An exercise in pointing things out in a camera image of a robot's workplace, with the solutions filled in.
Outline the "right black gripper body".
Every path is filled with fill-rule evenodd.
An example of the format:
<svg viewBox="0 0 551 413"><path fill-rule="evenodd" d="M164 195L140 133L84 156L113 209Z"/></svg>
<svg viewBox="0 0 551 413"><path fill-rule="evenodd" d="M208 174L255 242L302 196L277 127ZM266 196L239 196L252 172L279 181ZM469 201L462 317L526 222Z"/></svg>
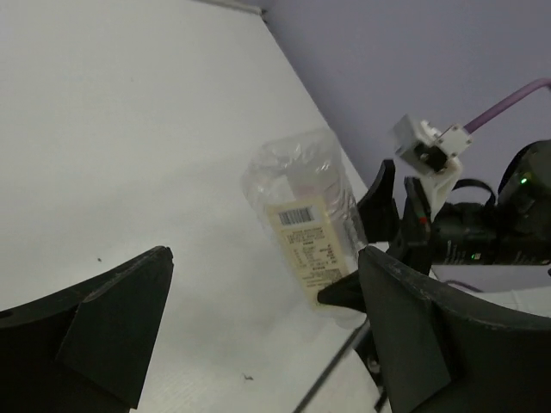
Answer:
<svg viewBox="0 0 551 413"><path fill-rule="evenodd" d="M477 179L460 179L454 189L479 188L489 193L484 204L449 203L432 216L418 178L405 179L406 204L396 237L387 253L421 274L434 265L498 265L499 230L496 194Z"/></svg>

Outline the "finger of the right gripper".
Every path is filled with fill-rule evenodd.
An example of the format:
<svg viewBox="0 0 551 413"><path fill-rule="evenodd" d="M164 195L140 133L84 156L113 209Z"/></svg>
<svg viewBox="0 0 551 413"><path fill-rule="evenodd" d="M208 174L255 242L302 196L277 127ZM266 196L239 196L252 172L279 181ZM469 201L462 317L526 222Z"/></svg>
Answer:
<svg viewBox="0 0 551 413"><path fill-rule="evenodd" d="M399 230L399 214L393 197L394 179L394 161L384 159L368 192L357 202L368 243L389 243Z"/></svg>
<svg viewBox="0 0 551 413"><path fill-rule="evenodd" d="M415 269L421 274L430 272L430 249L427 248L398 248L389 247L385 253L392 258ZM365 312L366 305L360 283L360 273L366 266L360 264L358 270L343 277L318 292L320 304L333 305L351 310Z"/></svg>

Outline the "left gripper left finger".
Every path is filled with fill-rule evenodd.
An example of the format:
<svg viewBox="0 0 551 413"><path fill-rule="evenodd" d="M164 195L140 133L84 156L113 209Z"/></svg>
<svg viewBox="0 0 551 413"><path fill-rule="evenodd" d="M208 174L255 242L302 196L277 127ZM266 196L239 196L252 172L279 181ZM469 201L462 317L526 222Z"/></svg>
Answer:
<svg viewBox="0 0 551 413"><path fill-rule="evenodd" d="M1 312L3 412L137 409L173 275L158 246Z"/></svg>

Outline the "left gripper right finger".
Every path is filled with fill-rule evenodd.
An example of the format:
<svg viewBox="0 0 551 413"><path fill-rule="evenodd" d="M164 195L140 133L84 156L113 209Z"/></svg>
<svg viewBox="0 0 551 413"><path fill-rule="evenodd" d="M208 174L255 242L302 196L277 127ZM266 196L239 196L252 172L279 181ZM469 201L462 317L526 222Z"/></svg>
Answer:
<svg viewBox="0 0 551 413"><path fill-rule="evenodd" d="M479 299L386 253L359 281L394 412L548 412L550 320Z"/></svg>

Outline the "clear bottle white label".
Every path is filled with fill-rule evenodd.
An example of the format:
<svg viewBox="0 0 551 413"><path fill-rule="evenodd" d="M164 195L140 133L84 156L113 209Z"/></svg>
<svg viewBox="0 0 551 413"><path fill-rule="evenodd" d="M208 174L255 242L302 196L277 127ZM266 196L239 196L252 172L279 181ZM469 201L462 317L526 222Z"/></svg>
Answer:
<svg viewBox="0 0 551 413"><path fill-rule="evenodd" d="M313 312L345 329L360 326L361 312L318 299L321 290L357 270L367 243L335 133L323 128L262 145L241 184Z"/></svg>

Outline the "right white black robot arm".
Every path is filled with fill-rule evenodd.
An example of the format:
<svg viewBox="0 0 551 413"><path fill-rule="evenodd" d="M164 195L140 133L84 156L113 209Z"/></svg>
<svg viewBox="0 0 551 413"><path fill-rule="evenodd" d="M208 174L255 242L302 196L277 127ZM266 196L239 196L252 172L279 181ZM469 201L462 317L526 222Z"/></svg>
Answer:
<svg viewBox="0 0 551 413"><path fill-rule="evenodd" d="M486 203L445 203L432 216L419 179L405 179L406 203L393 197L395 166L381 163L358 211L370 242L421 274L433 265L546 266L550 263L550 143L525 146L508 165L497 191L477 179L454 186L481 188Z"/></svg>

